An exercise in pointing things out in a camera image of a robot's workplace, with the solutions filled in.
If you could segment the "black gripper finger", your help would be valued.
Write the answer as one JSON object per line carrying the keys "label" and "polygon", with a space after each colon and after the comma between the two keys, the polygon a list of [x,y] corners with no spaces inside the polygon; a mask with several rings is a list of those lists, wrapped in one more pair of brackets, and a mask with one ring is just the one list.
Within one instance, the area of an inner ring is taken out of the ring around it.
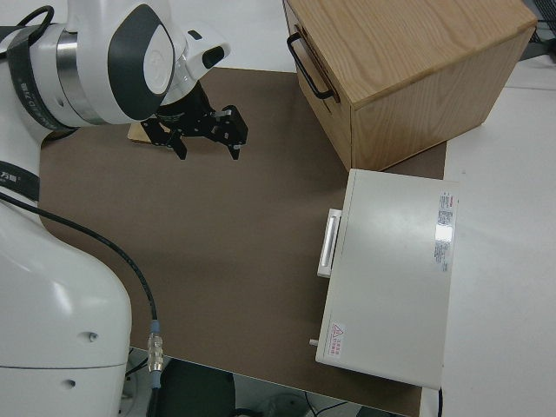
{"label": "black gripper finger", "polygon": [[140,124],[152,145],[172,149],[179,159],[186,159],[187,148],[182,142],[180,131],[175,129],[165,131],[155,118],[144,120]]}
{"label": "black gripper finger", "polygon": [[242,147],[247,143],[248,126],[235,105],[224,107],[211,115],[214,125],[211,139],[223,144],[230,153],[233,160],[238,160]]}

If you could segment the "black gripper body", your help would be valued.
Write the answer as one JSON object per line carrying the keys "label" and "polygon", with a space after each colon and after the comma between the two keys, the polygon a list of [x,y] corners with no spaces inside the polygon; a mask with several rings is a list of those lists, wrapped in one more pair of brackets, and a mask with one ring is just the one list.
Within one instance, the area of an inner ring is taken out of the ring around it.
{"label": "black gripper body", "polygon": [[161,106],[156,111],[156,119],[183,136],[216,139],[214,113],[203,87],[196,85],[180,100]]}

